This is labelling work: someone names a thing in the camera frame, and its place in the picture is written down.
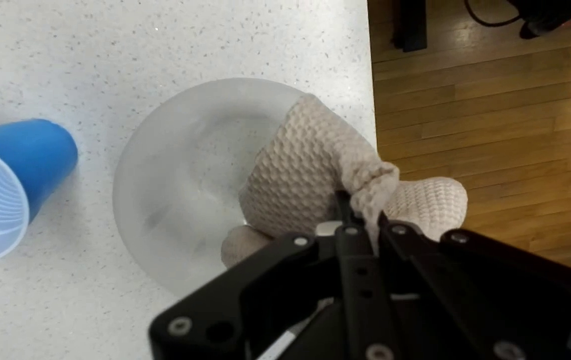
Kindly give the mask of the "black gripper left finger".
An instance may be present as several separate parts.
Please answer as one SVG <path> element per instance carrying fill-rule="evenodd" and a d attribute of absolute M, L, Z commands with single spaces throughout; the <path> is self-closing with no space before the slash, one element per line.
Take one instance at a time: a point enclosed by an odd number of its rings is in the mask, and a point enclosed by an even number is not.
<path fill-rule="evenodd" d="M 255 360 L 291 326 L 279 360 L 402 360 L 364 227 L 334 205 L 332 234 L 289 232 L 157 314 L 153 360 Z"/>

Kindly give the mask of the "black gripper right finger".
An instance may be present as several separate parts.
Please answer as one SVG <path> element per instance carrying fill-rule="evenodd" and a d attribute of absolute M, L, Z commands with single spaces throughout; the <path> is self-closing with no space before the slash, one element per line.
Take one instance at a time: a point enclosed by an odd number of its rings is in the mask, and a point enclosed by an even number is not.
<path fill-rule="evenodd" d="M 571 268 L 454 228 L 428 240 L 378 216 L 378 256 L 392 300 L 434 310 L 436 338 L 462 359 L 571 360 Z"/>

